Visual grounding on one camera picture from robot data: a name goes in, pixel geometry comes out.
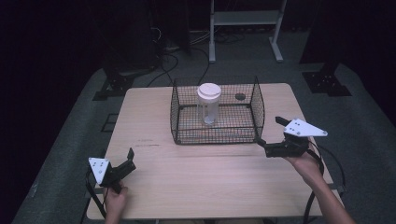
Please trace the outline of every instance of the black cable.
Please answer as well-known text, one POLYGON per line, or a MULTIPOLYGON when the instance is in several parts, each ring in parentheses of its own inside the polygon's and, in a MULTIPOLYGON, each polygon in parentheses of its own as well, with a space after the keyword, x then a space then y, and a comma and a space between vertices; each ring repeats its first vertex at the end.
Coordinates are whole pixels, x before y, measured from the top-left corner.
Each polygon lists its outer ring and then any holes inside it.
POLYGON ((204 50, 202 50, 202 49, 196 49, 196 48, 191 48, 191 49, 195 49, 195 50, 201 51, 201 52, 206 56, 206 58, 207 58, 207 66, 206 66, 206 69, 205 69, 204 73, 201 75, 201 77, 200 77, 200 79, 199 79, 199 81, 198 81, 198 83, 197 83, 197 85, 199 86, 199 85, 201 84, 201 82, 202 82, 202 79, 204 79, 204 77, 205 77, 205 75, 206 75, 206 73, 207 73, 207 70, 209 70, 209 65, 210 65, 209 56, 208 56, 207 53, 206 53, 204 50))
POLYGON ((108 188, 107 188, 107 190, 106 190, 106 195, 105 195, 105 197, 104 197, 104 199, 103 199, 102 206, 105 206, 105 202, 106 202, 107 195, 108 195, 108 188))
MULTIPOLYGON (((319 165, 320 173, 323 175, 324 173, 324 164, 320 156, 318 156, 313 150, 308 149, 306 151, 310 156, 312 156, 319 165)), ((309 223, 309 211, 311 210, 312 202, 315 199, 315 193, 312 191, 311 195, 309 196, 308 202, 306 203, 305 212, 304 212, 304 224, 309 223)))
POLYGON ((313 143, 312 141, 310 141, 310 140, 308 140, 308 142, 309 142, 312 146, 314 146, 314 148, 317 149, 319 156, 322 158, 321 153, 320 153, 320 151, 319 151, 319 149, 318 149, 318 146, 317 146, 315 143, 313 143))
POLYGON ((311 219, 308 220, 308 223, 311 223, 313 221, 315 221, 316 219, 318 219, 317 217, 311 217, 311 219))
MULTIPOLYGON (((318 150, 322 149, 324 151, 326 151, 327 153, 329 153, 329 155, 332 156, 332 158, 335 160, 335 162, 337 163, 338 167, 340 168, 340 172, 341 172, 341 177, 342 177, 342 181, 343 181, 343 187, 346 188, 347 187, 347 181, 346 181, 346 175, 344 172, 344 168, 341 165, 341 162, 335 157, 335 155, 327 148, 323 147, 323 146, 318 146, 318 150)), ((344 192, 340 192, 340 197, 342 197, 344 194, 344 192)))
POLYGON ((158 76, 156 76, 154 79, 152 79, 151 81, 150 81, 150 83, 146 86, 146 87, 149 87, 157 78, 159 78, 159 77, 161 77, 161 76, 163 76, 163 75, 165 75, 165 74, 168 74, 170 71, 172 71, 173 69, 175 69, 176 67, 177 67, 177 65, 178 65, 178 58, 175 56, 175 55, 172 55, 172 54, 166 54, 167 56, 171 56, 171 57, 173 57, 175 60, 176 60, 176 63, 175 63, 175 65, 174 66, 172 66, 169 70, 164 70, 164 72, 163 73, 161 73, 161 74, 159 74, 158 76))
POLYGON ((106 211, 105 211, 105 207, 103 206, 103 204, 100 202, 98 196, 96 196, 95 191, 93 190, 93 187, 91 186, 90 183, 90 174, 92 173, 91 168, 88 168, 87 174, 85 175, 85 186, 87 188, 87 191, 91 194, 91 197, 93 198, 93 200, 95 201, 96 205, 99 208, 100 213, 102 214, 102 216, 104 218, 106 218, 106 211))

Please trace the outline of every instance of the black wire cage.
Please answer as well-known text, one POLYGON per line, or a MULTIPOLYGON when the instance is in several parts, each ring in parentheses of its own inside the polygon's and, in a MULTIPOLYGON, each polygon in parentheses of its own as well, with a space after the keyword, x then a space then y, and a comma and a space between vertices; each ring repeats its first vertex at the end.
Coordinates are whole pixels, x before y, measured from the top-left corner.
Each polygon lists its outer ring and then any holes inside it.
POLYGON ((177 78, 173 84, 170 121, 176 144, 254 143, 262 136, 265 109, 257 77, 177 78), (198 83, 221 87, 219 116, 212 125, 198 114, 198 83))

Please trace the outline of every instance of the metal stand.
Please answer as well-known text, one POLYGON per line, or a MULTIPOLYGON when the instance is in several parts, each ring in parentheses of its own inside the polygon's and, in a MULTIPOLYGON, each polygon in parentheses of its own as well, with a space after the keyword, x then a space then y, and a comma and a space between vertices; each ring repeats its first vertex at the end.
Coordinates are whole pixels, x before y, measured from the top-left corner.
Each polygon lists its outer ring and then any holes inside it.
POLYGON ((152 72, 156 67, 150 67, 144 70, 135 70, 134 73, 129 75, 122 75, 116 68, 117 60, 107 55, 103 61, 103 70, 106 73, 106 80, 102 89, 97 91, 93 97, 93 101, 105 101, 108 97, 125 96, 125 93, 132 88, 134 79, 152 72))
POLYGON ((210 41, 209 41, 209 62, 216 61, 215 48, 215 26, 216 25, 254 25, 254 24, 275 24, 274 36, 269 38, 271 48, 276 57, 276 61, 283 62, 283 57, 277 46, 277 38, 285 13, 287 0, 282 0, 279 10, 265 11, 215 11, 215 0, 212 0, 210 7, 210 41))
POLYGON ((318 72, 304 72, 303 76, 313 93, 327 93, 329 96, 350 96, 346 86, 341 85, 334 75, 339 62, 330 60, 318 72))

